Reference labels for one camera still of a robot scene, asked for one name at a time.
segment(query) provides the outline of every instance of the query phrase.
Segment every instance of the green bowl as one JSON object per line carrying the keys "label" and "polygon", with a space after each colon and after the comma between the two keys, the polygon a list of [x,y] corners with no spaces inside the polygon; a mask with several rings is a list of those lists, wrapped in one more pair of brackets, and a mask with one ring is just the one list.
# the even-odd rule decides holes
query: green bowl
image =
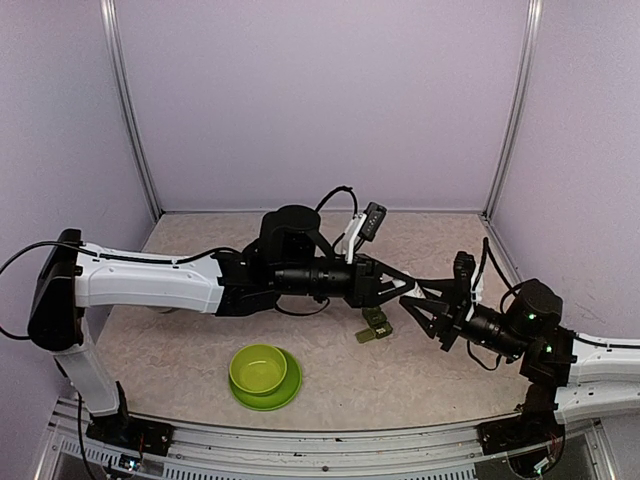
{"label": "green bowl", "polygon": [[229,365],[229,378],[243,392],[269,395],[287,375],[287,360],[271,345],[249,345],[236,352]]}
{"label": "green bowl", "polygon": [[282,381],[282,385],[271,395],[250,395],[236,387],[229,378],[231,393],[240,405],[251,410],[268,412],[282,408],[296,398],[302,385],[302,369],[293,355],[283,348],[279,350],[287,359],[287,376]]}

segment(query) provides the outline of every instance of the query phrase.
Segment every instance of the green small object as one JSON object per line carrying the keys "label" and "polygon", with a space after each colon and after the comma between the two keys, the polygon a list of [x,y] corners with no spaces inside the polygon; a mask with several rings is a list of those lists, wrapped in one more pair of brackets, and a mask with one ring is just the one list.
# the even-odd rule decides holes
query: green small object
{"label": "green small object", "polygon": [[389,322],[384,322],[382,325],[377,326],[373,329],[376,332],[376,338],[384,338],[388,337],[393,333],[393,327]]}
{"label": "green small object", "polygon": [[384,338],[393,333],[393,327],[387,321],[387,315],[380,307],[363,308],[362,316],[369,328],[356,333],[358,343],[367,343],[376,338]]}
{"label": "green small object", "polygon": [[371,340],[375,340],[376,332],[372,328],[365,328],[364,330],[356,333],[356,340],[358,343],[367,343]]}
{"label": "green small object", "polygon": [[387,321],[387,315],[382,311],[382,308],[380,307],[363,308],[362,316],[371,328],[382,325]]}
{"label": "green small object", "polygon": [[284,354],[271,345],[249,345],[239,350],[229,365],[233,384],[250,395],[269,395],[287,374]]}
{"label": "green small object", "polygon": [[296,398],[296,395],[298,395],[300,387],[302,386],[302,369],[300,368],[300,364],[295,357],[285,349],[280,348],[278,350],[280,350],[284,355],[288,368],[284,380],[272,394],[265,396],[251,395],[240,390],[233,383],[231,376],[229,376],[229,388],[231,389],[231,393],[243,407],[251,410],[268,412],[288,405],[294,398]]}

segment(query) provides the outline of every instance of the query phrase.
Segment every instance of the green plate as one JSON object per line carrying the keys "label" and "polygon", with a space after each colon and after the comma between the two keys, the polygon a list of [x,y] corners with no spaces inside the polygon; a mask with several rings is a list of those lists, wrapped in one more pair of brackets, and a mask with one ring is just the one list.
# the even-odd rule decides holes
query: green plate
{"label": "green plate", "polygon": [[302,385],[302,370],[293,355],[283,348],[279,350],[287,359],[287,375],[284,377],[280,387],[272,394],[262,397],[251,395],[236,387],[231,381],[231,378],[229,378],[231,393],[241,405],[251,410],[268,412],[269,410],[277,410],[278,408],[284,407],[296,397]]}

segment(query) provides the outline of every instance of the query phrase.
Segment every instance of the purple wall panel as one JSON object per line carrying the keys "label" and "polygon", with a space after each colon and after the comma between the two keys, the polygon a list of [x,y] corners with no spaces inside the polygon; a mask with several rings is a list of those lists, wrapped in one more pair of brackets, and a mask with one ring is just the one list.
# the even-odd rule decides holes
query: purple wall panel
{"label": "purple wall panel", "polygon": [[[564,322],[610,337],[640,337],[639,26],[637,1],[545,2],[495,218],[523,276],[565,299]],[[640,469],[639,421],[605,422],[620,478]]]}
{"label": "purple wall panel", "polygon": [[481,210],[526,13],[498,0],[118,2],[163,207],[314,203],[347,183],[390,207]]}
{"label": "purple wall panel", "polygon": [[[99,7],[0,5],[1,261],[66,227],[120,248],[140,247],[151,229]],[[28,255],[0,279],[0,322],[12,332],[26,330],[46,253]],[[63,381],[51,356],[30,343],[0,337],[0,364],[0,477],[26,478]]]}

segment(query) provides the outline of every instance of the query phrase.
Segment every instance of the aluminum frame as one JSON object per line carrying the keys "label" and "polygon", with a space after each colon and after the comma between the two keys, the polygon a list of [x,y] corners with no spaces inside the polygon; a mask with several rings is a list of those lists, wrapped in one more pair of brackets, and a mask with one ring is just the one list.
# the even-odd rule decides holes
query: aluminum frame
{"label": "aluminum frame", "polygon": [[[62,454],[81,458],[77,402],[60,398],[42,438],[33,480],[50,480]],[[88,412],[83,409],[83,429]],[[481,420],[453,425],[359,432],[294,432],[208,426],[162,419],[174,425],[167,457],[145,455],[146,472],[136,478],[184,480],[267,480],[319,478],[360,480],[477,478],[484,457],[475,426]],[[586,435],[591,463],[599,480],[615,480],[610,446],[599,421],[568,426],[569,437]],[[107,465],[135,452],[85,439],[90,463]]]}
{"label": "aluminum frame", "polygon": [[118,30],[115,0],[100,0],[100,6],[102,23],[107,39],[107,48],[109,49],[109,56],[111,57],[111,67],[118,88],[120,107],[127,127],[129,141],[131,142],[136,170],[138,171],[140,183],[142,184],[147,207],[149,208],[153,221],[157,223],[164,212],[160,207],[158,194],[153,183],[144,149],[142,148],[140,131],[134,114],[133,102],[127,82],[127,71],[125,68],[124,54],[122,52],[122,43],[120,41],[120,32]]}
{"label": "aluminum frame", "polygon": [[518,271],[518,267],[516,267],[515,262],[507,253],[507,250],[504,246],[504,242],[500,238],[496,228],[493,226],[491,221],[484,215],[479,215],[480,221],[484,225],[485,230],[487,231],[487,236],[489,237],[489,241],[491,242],[492,247],[496,250],[496,257],[499,260],[504,262],[504,267],[507,270],[507,276],[511,280],[512,283],[520,283],[524,279],[520,272]]}
{"label": "aluminum frame", "polygon": [[496,174],[491,184],[489,197],[484,208],[484,215],[487,220],[491,221],[500,195],[504,187],[509,164],[513,154],[513,148],[518,135],[518,127],[522,119],[524,104],[526,100],[527,88],[529,86],[529,78],[531,76],[531,68],[533,65],[533,57],[538,41],[538,30],[540,28],[540,20],[542,16],[542,0],[529,0],[529,10],[527,14],[527,25],[525,27],[524,42],[522,44],[522,53],[520,56],[520,65],[518,68],[518,77],[516,81],[516,91],[511,104],[509,113],[509,121],[507,123],[507,131],[500,151],[500,160]]}

